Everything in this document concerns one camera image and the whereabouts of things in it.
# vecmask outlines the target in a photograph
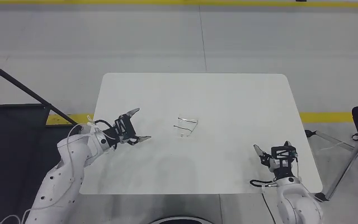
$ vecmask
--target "black fabric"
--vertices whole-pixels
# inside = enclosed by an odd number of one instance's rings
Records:
[[[73,125],[45,126],[49,110],[42,104],[0,105],[0,221],[22,217],[31,208],[46,173],[59,161],[57,143]],[[80,127],[72,134],[77,134]],[[10,218],[4,224],[17,223]]]
[[[49,111],[43,105],[0,106],[0,220],[17,213],[32,154]]]

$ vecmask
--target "round base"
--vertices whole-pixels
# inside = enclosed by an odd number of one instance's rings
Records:
[[[154,221],[150,224],[212,224],[206,220],[194,217],[170,217]]]

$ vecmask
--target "yellow floor stripe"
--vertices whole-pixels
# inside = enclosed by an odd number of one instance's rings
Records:
[[[343,7],[356,8],[358,2],[282,2],[239,0],[0,0],[0,4],[191,4],[212,6],[264,7]]]
[[[93,114],[69,114],[77,123],[87,123],[87,115],[93,118]],[[300,113],[302,123],[343,123],[353,122],[351,112],[336,112],[336,113]],[[47,125],[54,124],[70,124],[60,115],[51,114],[47,119]]]

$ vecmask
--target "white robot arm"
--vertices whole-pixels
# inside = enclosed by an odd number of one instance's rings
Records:
[[[135,109],[119,116],[112,127],[104,131],[96,129],[90,134],[77,134],[63,139],[57,144],[61,161],[51,169],[43,180],[36,195],[26,224],[64,223],[84,178],[84,168],[94,162],[110,147],[117,143],[135,145],[150,136],[137,137],[130,118]],[[96,152],[93,154],[88,141],[93,141]],[[251,180],[257,187],[277,186],[277,207],[284,224],[319,224],[323,213],[319,204],[310,196],[303,184],[291,172],[291,162],[296,159],[296,149],[286,142],[284,146],[273,147],[272,155],[254,145],[261,163],[275,174],[273,181]]]
[[[135,134],[130,118],[138,110],[139,108],[119,116],[115,125],[107,130],[96,129],[94,133],[76,134],[57,144],[62,159],[44,178],[29,210],[26,224],[64,223],[79,194],[86,166],[110,147],[116,147],[117,143],[135,145],[150,138]],[[95,143],[94,154],[87,145],[88,141]]]
[[[284,146],[273,147],[269,155],[254,145],[261,164],[275,174],[273,181],[251,180],[253,186],[276,186],[277,208],[284,224],[320,224],[323,212],[306,187],[291,171],[291,163],[297,159],[296,148],[286,141]]]

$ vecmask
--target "white table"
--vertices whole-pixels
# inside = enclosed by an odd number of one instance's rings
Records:
[[[146,142],[102,155],[85,168],[82,194],[258,193],[251,179],[272,180],[253,149],[289,140],[311,192],[322,183],[287,78],[282,74],[108,73],[94,119],[112,123],[131,109]],[[178,116],[199,124],[181,138]],[[296,174],[296,163],[293,163]]]

